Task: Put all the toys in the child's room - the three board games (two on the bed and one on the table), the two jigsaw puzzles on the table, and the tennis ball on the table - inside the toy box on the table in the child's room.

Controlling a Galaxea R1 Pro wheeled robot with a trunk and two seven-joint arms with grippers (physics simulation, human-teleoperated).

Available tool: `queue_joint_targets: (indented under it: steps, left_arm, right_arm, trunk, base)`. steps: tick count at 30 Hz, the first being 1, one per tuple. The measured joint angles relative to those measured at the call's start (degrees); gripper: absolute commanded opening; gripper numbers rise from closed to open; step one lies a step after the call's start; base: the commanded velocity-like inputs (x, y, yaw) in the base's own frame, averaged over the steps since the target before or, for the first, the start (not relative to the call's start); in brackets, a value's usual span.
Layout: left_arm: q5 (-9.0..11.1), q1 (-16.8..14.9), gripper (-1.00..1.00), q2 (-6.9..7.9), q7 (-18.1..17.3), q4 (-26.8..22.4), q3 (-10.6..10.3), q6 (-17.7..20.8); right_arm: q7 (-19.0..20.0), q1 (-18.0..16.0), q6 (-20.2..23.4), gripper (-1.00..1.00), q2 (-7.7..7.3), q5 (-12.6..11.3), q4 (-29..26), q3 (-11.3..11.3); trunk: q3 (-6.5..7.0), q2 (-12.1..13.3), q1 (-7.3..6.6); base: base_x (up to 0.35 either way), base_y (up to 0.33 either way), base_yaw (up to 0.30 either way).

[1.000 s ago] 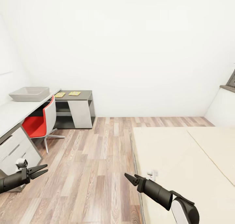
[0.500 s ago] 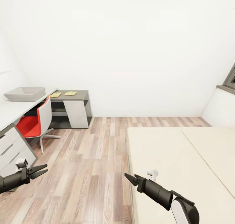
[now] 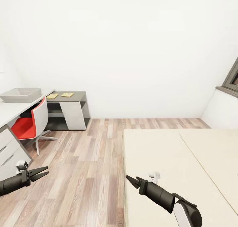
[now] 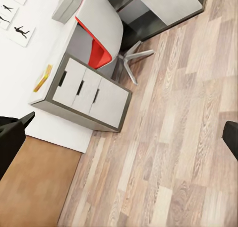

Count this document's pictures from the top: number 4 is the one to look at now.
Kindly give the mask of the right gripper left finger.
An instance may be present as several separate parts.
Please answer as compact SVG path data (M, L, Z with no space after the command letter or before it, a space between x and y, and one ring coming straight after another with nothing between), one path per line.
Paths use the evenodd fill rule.
M25 140L26 134L21 121L0 126L0 180Z

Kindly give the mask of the board game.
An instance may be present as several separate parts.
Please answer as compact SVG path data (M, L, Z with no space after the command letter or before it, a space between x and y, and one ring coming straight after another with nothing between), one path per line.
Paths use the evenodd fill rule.
M45 81L48 79L50 72L51 72L52 65L47 65L45 70L40 74L39 78L36 81L35 87L33 92L37 93L38 90L42 87Z

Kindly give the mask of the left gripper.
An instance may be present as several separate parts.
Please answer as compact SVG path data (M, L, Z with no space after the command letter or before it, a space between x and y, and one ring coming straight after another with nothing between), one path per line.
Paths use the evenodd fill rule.
M28 115L17 119L17 118L6 118L6 117L0 117L0 126L9 124L9 123L13 123L13 122L17 122L17 121L21 121L23 123L24 129L27 128L27 126L31 123L33 117L35 116L34 111L32 111L31 113L29 113Z

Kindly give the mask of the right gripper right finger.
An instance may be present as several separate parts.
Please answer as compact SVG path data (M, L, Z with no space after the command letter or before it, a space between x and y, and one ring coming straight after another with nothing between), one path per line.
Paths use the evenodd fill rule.
M238 123L227 121L222 138L238 161Z

